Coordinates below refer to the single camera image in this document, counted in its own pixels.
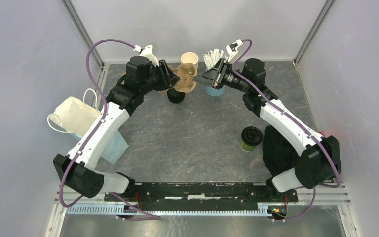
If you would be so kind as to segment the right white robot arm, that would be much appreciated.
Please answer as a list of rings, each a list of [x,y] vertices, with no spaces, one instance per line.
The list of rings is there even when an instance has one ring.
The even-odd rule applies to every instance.
[[[231,59],[245,42],[252,43],[252,40],[238,39],[228,45],[229,58],[219,59],[210,69],[196,75],[194,80],[214,89],[227,86],[244,92],[243,101],[247,109],[275,128],[299,155],[299,161],[293,168],[267,180],[266,197],[279,201],[286,191],[295,188],[339,187],[341,161],[338,140],[309,128],[283,105],[265,85],[263,61],[250,58],[244,62],[242,71],[234,69]]]

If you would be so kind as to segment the green paper cup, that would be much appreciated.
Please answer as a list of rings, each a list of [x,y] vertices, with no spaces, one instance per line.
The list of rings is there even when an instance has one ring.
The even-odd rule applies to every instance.
[[[240,143],[240,147],[242,150],[246,151],[246,152],[250,152],[252,150],[255,149],[255,147],[257,147],[258,145],[257,144],[251,144],[249,142],[245,142],[244,140],[241,140],[241,143]]]

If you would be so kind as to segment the black cup lid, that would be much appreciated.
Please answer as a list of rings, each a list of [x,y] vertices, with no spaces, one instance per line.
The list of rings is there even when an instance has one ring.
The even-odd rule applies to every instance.
[[[256,127],[249,126],[242,130],[241,141],[243,144],[256,147],[263,140],[263,133]]]

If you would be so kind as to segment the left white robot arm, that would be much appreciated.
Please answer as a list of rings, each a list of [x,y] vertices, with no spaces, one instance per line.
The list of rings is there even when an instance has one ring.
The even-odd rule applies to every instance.
[[[153,45],[132,45],[122,40],[119,43],[138,52],[126,64],[126,73],[108,94],[102,98],[103,109],[86,134],[66,154],[57,154],[53,164],[61,184],[59,201],[63,207],[71,207],[80,199],[67,204],[63,200],[64,187],[75,190],[80,197],[93,198],[99,193],[117,194],[123,201],[135,196],[132,179],[121,173],[105,173],[95,169],[102,151],[113,135],[143,103],[144,96],[151,91],[172,89],[179,77],[158,60]]]

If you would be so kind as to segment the brown cardboard cup carrier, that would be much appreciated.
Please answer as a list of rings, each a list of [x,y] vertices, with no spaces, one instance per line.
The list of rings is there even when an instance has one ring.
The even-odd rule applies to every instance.
[[[179,65],[177,68],[169,66],[169,69],[178,76],[178,82],[173,86],[177,92],[191,93],[197,86],[193,79],[198,74],[197,67],[192,63]]]

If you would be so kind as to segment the white and blue paper bag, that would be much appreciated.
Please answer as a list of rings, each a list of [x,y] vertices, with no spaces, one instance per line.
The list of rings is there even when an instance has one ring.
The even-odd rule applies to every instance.
[[[85,103],[84,100],[88,92],[92,92],[95,97],[97,96],[94,89],[88,88],[81,100],[71,96],[63,101],[53,113],[47,116],[49,127],[60,133],[71,134],[80,140],[100,113],[97,104],[91,106]],[[128,147],[126,140],[117,131],[102,151],[102,158],[111,164],[115,164]]]

